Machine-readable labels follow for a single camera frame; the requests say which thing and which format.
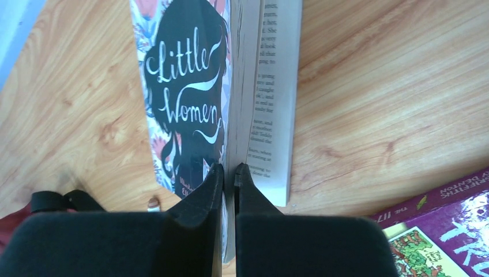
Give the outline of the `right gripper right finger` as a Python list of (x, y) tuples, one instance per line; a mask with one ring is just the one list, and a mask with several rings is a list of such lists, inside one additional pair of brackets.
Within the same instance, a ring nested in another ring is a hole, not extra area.
[(237, 276), (397, 276), (381, 228), (363, 217), (286, 215), (235, 175)]

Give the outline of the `Little Women book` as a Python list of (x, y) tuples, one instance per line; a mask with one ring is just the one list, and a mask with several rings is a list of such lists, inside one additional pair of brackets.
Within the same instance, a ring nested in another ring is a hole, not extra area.
[(131, 1), (156, 182), (183, 199), (224, 168), (223, 262), (235, 257), (231, 191), (249, 166), (287, 205), (302, 1)]

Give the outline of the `purple Treehouse book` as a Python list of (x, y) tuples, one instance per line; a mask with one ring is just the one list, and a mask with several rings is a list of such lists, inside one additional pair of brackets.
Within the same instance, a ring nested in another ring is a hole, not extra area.
[(371, 215), (399, 276), (488, 276), (488, 169)]

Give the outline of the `red backpack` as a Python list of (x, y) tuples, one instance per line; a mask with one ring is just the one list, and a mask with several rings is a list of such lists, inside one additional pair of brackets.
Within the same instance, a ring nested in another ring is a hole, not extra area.
[(30, 216), (41, 212), (104, 212), (105, 209), (87, 192), (72, 190), (66, 194), (39, 191), (22, 209), (1, 218), (1, 253), (12, 239), (16, 228)]

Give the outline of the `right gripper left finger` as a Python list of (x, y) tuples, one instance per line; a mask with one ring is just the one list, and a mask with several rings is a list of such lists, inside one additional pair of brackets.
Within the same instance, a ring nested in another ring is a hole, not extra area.
[(44, 212), (15, 230), (2, 276), (220, 276), (223, 167), (165, 212)]

